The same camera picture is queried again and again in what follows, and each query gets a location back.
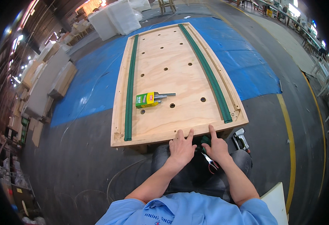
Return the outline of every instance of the hand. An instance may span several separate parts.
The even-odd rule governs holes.
[[[217,138],[216,130],[211,124],[208,127],[212,137],[211,146],[202,143],[202,147],[206,149],[207,154],[212,160],[220,162],[230,156],[228,153],[228,145],[222,138]]]
[[[189,131],[187,139],[185,139],[182,130],[178,130],[176,138],[169,141],[169,150],[171,156],[169,160],[175,162],[176,165],[184,167],[187,165],[194,156],[194,151],[197,145],[192,145],[194,130]]]

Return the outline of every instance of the dark pants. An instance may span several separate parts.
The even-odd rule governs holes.
[[[160,169],[170,156],[169,145],[159,146],[153,153],[151,170],[152,173]],[[237,150],[230,154],[234,163],[249,177],[252,169],[251,156],[243,150]],[[176,192],[195,191],[201,194],[220,197],[232,202],[227,175],[222,168],[215,174],[208,171],[208,162],[200,152],[195,156],[169,183],[165,194]]]

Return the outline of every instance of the knee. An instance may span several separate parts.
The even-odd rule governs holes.
[[[152,173],[159,170],[170,156],[169,145],[161,145],[152,155],[151,171]]]

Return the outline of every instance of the yellow floor line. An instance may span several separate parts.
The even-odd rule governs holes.
[[[245,13],[244,11],[242,11],[241,9],[239,9],[239,8],[237,8],[236,6],[234,6],[234,5],[231,5],[231,4],[229,4],[229,3],[227,3],[227,2],[225,2],[224,0],[220,0],[221,2],[224,2],[224,3],[226,3],[227,5],[230,5],[230,6],[232,6],[232,7],[234,7],[235,9],[237,9],[237,10],[239,10],[239,11],[241,11],[242,13],[244,13],[246,16],[248,16],[248,17],[250,17],[247,13]],[[264,28],[270,35],[272,35],[264,26],[262,26],[260,23],[258,23],[262,28]],[[323,133],[323,143],[324,143],[324,163],[323,163],[323,175],[322,175],[322,182],[321,182],[321,187],[320,187],[320,192],[319,192],[319,194],[318,194],[318,197],[321,195],[321,191],[322,191],[322,187],[323,187],[323,181],[324,181],[324,174],[325,174],[325,170],[326,170],[326,157],[327,157],[327,153],[326,153],[326,136],[325,136],[325,132],[324,132],[324,126],[323,126],[323,119],[322,119],[322,115],[321,115],[321,111],[320,111],[320,107],[318,106],[318,102],[317,102],[317,98],[316,98],[316,96],[315,96],[315,94],[314,94],[314,92],[313,92],[313,90],[312,90],[312,87],[311,87],[311,85],[310,85],[310,83],[308,82],[308,80],[307,80],[307,78],[306,78],[306,76],[303,74],[303,76],[304,76],[304,79],[306,80],[306,82],[307,82],[307,84],[308,84],[308,87],[310,88],[310,90],[311,90],[311,93],[312,93],[312,95],[313,95],[313,99],[315,100],[315,103],[316,103],[316,106],[317,106],[317,110],[318,110],[318,113],[319,113],[319,115],[320,115],[320,121],[321,121],[321,126],[322,126],[322,133]]]
[[[289,154],[291,159],[291,175],[289,178],[289,189],[288,189],[288,197],[286,202],[286,211],[287,214],[289,212],[289,208],[291,207],[293,192],[294,192],[294,183],[296,180],[296,151],[294,147],[294,136],[292,131],[291,120],[289,119],[289,114],[287,111],[286,104],[284,103],[284,99],[282,94],[277,94],[279,104],[281,105],[284,121],[286,122],[288,139],[289,139]]]
[[[230,6],[232,6],[231,4],[229,4],[229,3],[227,3],[227,2],[225,2],[223,0],[220,0],[220,1],[222,1],[222,2],[224,2],[224,3],[226,3],[226,4],[230,5]],[[208,9],[210,11],[214,12],[221,20],[223,20],[226,24],[230,25],[243,38],[245,38],[236,28],[234,28],[234,26],[226,18],[224,18],[222,15],[220,15],[214,9],[212,9],[208,4],[206,4],[206,6],[208,7]],[[290,162],[291,163],[291,172],[290,172],[290,179],[289,179],[288,197],[287,197],[287,202],[286,202],[286,212],[288,214],[289,208],[290,208],[291,203],[292,203],[293,192],[294,192],[294,183],[295,183],[295,178],[296,178],[296,152],[295,152],[295,146],[294,146],[294,136],[293,136],[293,130],[292,130],[292,125],[291,125],[291,120],[289,119],[289,114],[288,114],[288,111],[287,111],[286,104],[284,102],[284,99],[283,99],[282,94],[277,94],[277,97],[278,97],[278,101],[279,101],[279,103],[281,105],[281,108],[282,108],[284,120],[286,122],[286,127],[287,127],[288,139],[289,139],[289,152],[290,152],[290,161],[291,161]]]
[[[321,187],[320,187],[320,193],[318,194],[318,197],[320,197],[321,195],[321,191],[322,191],[322,187],[323,187],[323,181],[324,181],[324,174],[325,174],[325,171],[326,171],[326,158],[327,158],[327,150],[326,150],[326,135],[324,133],[324,125],[323,125],[323,119],[322,119],[322,114],[321,114],[321,111],[320,111],[320,107],[318,106],[318,102],[317,102],[317,98],[313,92],[313,89],[309,83],[309,81],[307,80],[306,78],[306,75],[302,72],[303,76],[304,76],[304,79],[307,81],[307,84],[308,84],[308,87],[310,88],[311,90],[311,93],[312,93],[312,96],[313,96],[313,99],[315,100],[315,103],[316,103],[316,106],[317,106],[317,110],[318,110],[318,114],[320,116],[320,121],[321,121],[321,126],[322,126],[322,134],[323,134],[323,148],[324,148],[324,162],[323,162],[323,175],[322,175],[322,182],[321,182]]]

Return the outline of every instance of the forearm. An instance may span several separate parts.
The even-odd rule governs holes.
[[[227,175],[231,197],[238,207],[249,199],[259,198],[252,182],[234,163],[233,158],[230,155],[224,157],[218,163]]]
[[[149,201],[160,198],[166,191],[171,179],[183,168],[179,166],[171,157],[157,172],[153,173],[143,184],[137,187],[127,198],[135,198],[141,200],[145,204]]]

